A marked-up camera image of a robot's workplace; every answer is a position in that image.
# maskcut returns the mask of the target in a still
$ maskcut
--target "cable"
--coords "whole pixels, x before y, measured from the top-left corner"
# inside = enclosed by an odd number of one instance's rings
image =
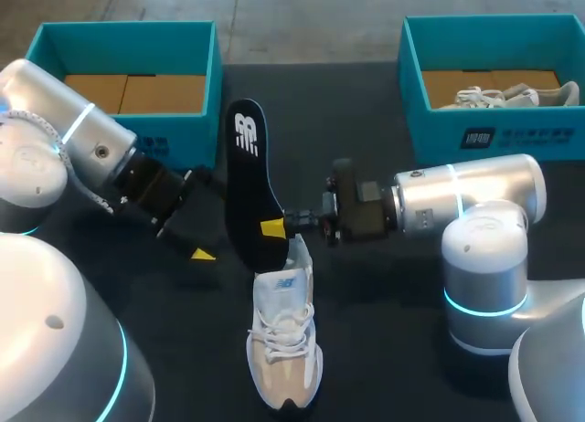
[[[41,118],[37,114],[31,113],[30,111],[11,110],[11,111],[5,111],[3,113],[0,113],[0,116],[8,118],[8,119],[20,119],[23,121],[33,123],[36,126],[40,127],[53,140],[53,142],[57,146],[58,155],[61,158],[61,161],[65,164],[65,168],[67,169],[69,176],[71,177],[71,180],[73,181],[73,184],[85,196],[87,196],[91,201],[93,201],[98,206],[103,208],[109,214],[113,215],[113,213],[114,213],[113,209],[108,204],[108,202],[105,199],[101,198],[99,195],[93,193],[77,177],[77,175],[75,174],[75,170],[73,168],[73,164],[71,163],[71,159],[69,158],[69,155],[67,154],[67,150],[65,149],[65,144],[63,143],[63,140],[61,139],[61,136],[59,135],[57,130],[55,130],[55,128],[50,123],[45,121],[43,118]]]

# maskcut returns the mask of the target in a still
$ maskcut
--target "new balance logo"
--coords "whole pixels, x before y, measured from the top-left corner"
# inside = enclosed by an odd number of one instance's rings
[[[292,288],[294,283],[294,278],[292,279],[278,279],[276,282],[276,289],[282,290],[285,288]]]
[[[258,146],[256,146],[256,122],[243,114],[236,114],[236,131],[239,136],[236,145],[248,153],[258,157]]]

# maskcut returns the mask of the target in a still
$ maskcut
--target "shoe insole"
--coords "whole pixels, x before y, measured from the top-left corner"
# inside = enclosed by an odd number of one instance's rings
[[[281,270],[289,240],[268,172],[268,129],[254,100],[237,100],[226,113],[226,229],[232,247],[256,273]]]

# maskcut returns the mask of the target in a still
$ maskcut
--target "teal cardboard box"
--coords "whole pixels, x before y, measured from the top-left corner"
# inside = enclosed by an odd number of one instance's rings
[[[585,30],[573,15],[409,16],[402,27],[398,71],[420,164],[511,153],[540,161],[585,159],[585,107],[438,110],[431,106],[431,83],[424,76],[459,71],[464,79],[478,80],[460,87],[485,90],[488,86],[480,82],[489,84],[488,73],[525,73],[527,85],[531,74],[549,73],[558,85],[577,82],[580,104],[585,104]],[[433,88],[448,86],[439,82]]]
[[[120,107],[111,109],[78,90],[135,132],[138,148],[166,166],[215,165],[223,71],[213,22],[46,23],[26,58],[70,86],[71,79],[89,77],[108,103],[118,96]],[[180,91],[172,91],[175,85]],[[130,98],[137,94],[152,112]],[[197,97],[200,104],[191,111],[185,104]],[[160,112],[162,102],[179,111]]]

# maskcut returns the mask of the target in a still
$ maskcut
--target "shoe tongue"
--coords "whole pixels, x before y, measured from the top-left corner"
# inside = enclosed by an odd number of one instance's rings
[[[262,273],[254,280],[254,305],[267,322],[284,310],[304,311],[307,276],[304,269]]]
[[[538,107],[540,99],[534,89],[526,89],[518,92],[505,102],[506,108]]]

